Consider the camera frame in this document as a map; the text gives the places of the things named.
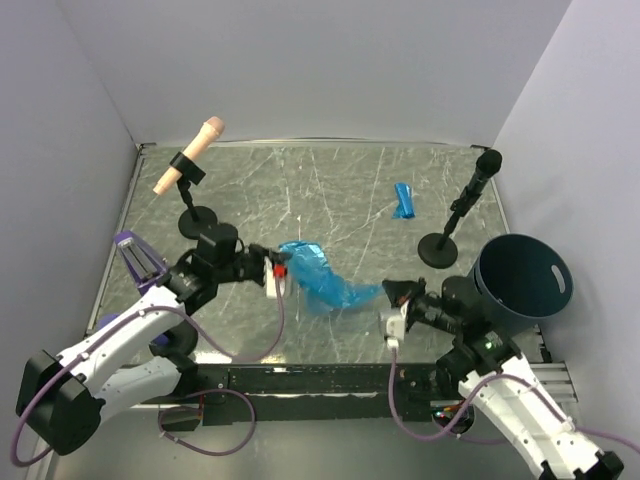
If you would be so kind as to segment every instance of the blue plastic bag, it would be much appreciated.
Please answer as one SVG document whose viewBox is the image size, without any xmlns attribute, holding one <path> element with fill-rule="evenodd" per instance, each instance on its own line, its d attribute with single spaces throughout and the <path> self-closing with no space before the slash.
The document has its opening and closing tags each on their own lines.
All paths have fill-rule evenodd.
<svg viewBox="0 0 640 480">
<path fill-rule="evenodd" d="M 307 308 L 313 314 L 359 308 L 383 293 L 382 285 L 354 285 L 333 273 L 317 243 L 287 242 L 280 245 L 280 251 L 291 253 L 287 268 L 304 291 Z"/>
<path fill-rule="evenodd" d="M 413 218 L 416 216 L 411 199 L 411 187 L 406 183 L 396 183 L 396 195 L 398 207 L 393 212 L 393 218 Z"/>
</svg>

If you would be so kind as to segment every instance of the floor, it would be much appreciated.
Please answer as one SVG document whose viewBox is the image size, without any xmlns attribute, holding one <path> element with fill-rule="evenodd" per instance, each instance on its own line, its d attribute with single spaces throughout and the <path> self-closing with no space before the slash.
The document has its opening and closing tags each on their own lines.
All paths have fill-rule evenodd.
<svg viewBox="0 0 640 480">
<path fill-rule="evenodd" d="M 178 148 L 145 147 L 142 167 L 126 212 L 124 228 L 144 238 L 169 261 L 194 242 L 177 229 L 184 210 L 177 189 L 162 197 L 152 188 Z M 333 270 L 359 283 L 384 278 L 425 277 L 439 291 L 443 279 L 466 275 L 482 246 L 505 232 L 499 203 L 487 188 L 481 201 L 460 223 L 454 239 L 460 252 L 452 268 L 438 271 L 417 256 L 420 238 L 442 229 L 449 205 L 473 173 L 480 151 L 445 146 L 407 147 L 353 143 L 307 145 L 244 144 L 210 148 L 198 159 L 207 172 L 193 189 L 195 203 L 213 208 L 220 221 L 234 224 L 248 242 L 275 247 L 290 240 L 317 242 Z M 413 189 L 416 217 L 393 219 L 396 182 Z M 115 258 L 98 318 L 131 305 L 138 293 Z M 367 308 L 313 315 L 304 295 L 286 299 L 284 336 L 264 363 L 386 363 L 388 353 L 376 325 L 376 311 L 388 306 L 379 297 Z M 276 332 L 274 300 L 254 284 L 223 285 L 218 297 L 195 318 L 232 352 L 250 355 L 265 349 Z M 446 353 L 452 337 L 417 325 L 400 350 L 404 362 L 433 362 Z M 535 331 L 516 339 L 530 361 L 541 361 L 541 337 Z M 141 351 L 133 363 L 150 358 Z M 195 358 L 225 363 L 228 358 L 200 340 Z"/>
</svg>

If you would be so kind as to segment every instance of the wooden handle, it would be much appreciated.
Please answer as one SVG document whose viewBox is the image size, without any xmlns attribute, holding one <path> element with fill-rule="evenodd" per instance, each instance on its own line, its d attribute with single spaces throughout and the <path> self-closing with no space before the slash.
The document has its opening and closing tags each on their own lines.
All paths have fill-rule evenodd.
<svg viewBox="0 0 640 480">
<path fill-rule="evenodd" d="M 196 138 L 191 140 L 191 143 L 182 151 L 182 154 L 192 162 L 195 162 L 198 155 L 216 141 L 217 138 L 222 135 L 222 132 L 224 132 L 224 122 L 218 117 L 211 117 L 202 124 L 200 132 L 196 135 Z M 175 185 L 181 176 L 182 174 L 178 170 L 169 167 L 160 180 L 158 180 L 153 191 L 158 195 L 164 194 Z"/>
</svg>

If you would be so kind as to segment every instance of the bucket handle hole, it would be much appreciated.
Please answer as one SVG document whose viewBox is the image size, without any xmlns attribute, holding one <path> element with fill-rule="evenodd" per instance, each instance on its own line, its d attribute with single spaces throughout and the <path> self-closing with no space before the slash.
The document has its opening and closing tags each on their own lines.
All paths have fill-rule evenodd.
<svg viewBox="0 0 640 480">
<path fill-rule="evenodd" d="M 564 276 L 562 275 L 562 272 L 560 271 L 557 265 L 551 266 L 551 273 L 553 273 L 553 276 L 556 277 L 556 281 L 558 282 L 558 288 L 560 289 L 560 293 L 566 292 L 567 284 L 565 283 Z"/>
</svg>

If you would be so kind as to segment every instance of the white wall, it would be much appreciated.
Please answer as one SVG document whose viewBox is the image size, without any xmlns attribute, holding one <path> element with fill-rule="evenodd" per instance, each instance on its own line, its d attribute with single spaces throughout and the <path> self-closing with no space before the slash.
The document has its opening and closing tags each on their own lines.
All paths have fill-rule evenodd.
<svg viewBox="0 0 640 480">
<path fill-rule="evenodd" d="M 136 142 L 490 145 L 570 0 L 58 0 Z"/>
<path fill-rule="evenodd" d="M 510 226 L 566 259 L 576 293 L 544 328 L 585 424 L 640 441 L 640 3 L 574 0 L 496 141 Z M 640 478 L 640 459 L 615 447 Z"/>
<path fill-rule="evenodd" d="M 12 480 L 25 474 L 8 460 L 24 363 L 81 338 L 136 156 L 52 1 L 0 3 L 0 145 L 0 478 Z"/>
</svg>

